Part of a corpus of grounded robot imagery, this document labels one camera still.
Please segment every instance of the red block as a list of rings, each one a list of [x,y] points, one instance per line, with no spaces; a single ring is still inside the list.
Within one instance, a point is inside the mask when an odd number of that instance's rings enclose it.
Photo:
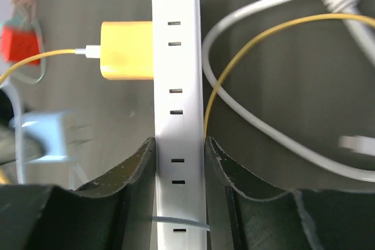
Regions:
[[[39,54],[38,37],[34,31],[24,31],[4,26],[0,38],[0,50],[6,62],[17,63]],[[35,60],[30,64],[39,64]]]

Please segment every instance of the yellow charger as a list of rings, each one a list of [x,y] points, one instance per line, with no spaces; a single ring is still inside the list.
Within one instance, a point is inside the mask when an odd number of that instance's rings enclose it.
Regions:
[[[154,79],[152,22],[103,22],[100,71],[109,80]]]

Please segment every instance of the black object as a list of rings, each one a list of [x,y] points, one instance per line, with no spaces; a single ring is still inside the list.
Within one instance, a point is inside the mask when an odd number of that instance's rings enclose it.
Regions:
[[[0,187],[0,249],[149,249],[155,168],[149,138],[77,191]]]
[[[212,138],[205,147],[212,250],[373,250],[372,191],[285,191],[241,166]]]

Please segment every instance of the yellow cable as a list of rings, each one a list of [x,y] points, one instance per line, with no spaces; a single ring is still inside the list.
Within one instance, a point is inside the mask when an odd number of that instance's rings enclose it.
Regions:
[[[6,72],[3,73],[2,76],[0,76],[0,85],[6,80],[6,78],[16,69],[31,63],[32,61],[39,60],[41,58],[60,55],[60,54],[75,54],[76,51],[74,49],[62,49],[62,50],[55,50],[50,52],[44,52],[35,56],[28,57],[22,61],[19,61],[18,63],[14,64],[10,68],[7,69]],[[3,171],[0,169],[0,184],[9,184],[8,178],[5,176]]]
[[[207,127],[209,123],[209,117],[212,109],[213,102],[215,100],[215,97],[217,95],[217,91],[219,90],[220,86],[224,82],[224,80],[227,78],[227,76],[230,74],[232,69],[236,66],[236,64],[241,60],[241,58],[251,49],[253,48],[257,43],[268,37],[269,35],[272,35],[274,33],[280,32],[286,28],[289,28],[291,26],[299,25],[300,23],[307,23],[307,22],[313,22],[316,20],[328,20],[328,19],[336,19],[336,20],[358,20],[359,22],[366,23],[373,28],[375,28],[375,19],[363,15],[353,15],[353,14],[344,14],[344,13],[331,13],[331,14],[321,14],[321,15],[314,15],[314,16],[308,16],[303,17],[299,19],[290,20],[285,23],[281,23],[280,25],[274,26],[273,28],[267,29],[266,31],[260,33],[253,39],[251,39],[248,43],[246,43],[245,46],[241,48],[241,50],[233,57],[233,59],[229,62],[229,64],[226,66],[222,74],[220,75],[219,79],[217,80],[217,83],[212,90],[209,102],[207,104],[206,108],[206,114],[204,115],[204,137],[207,135]]]

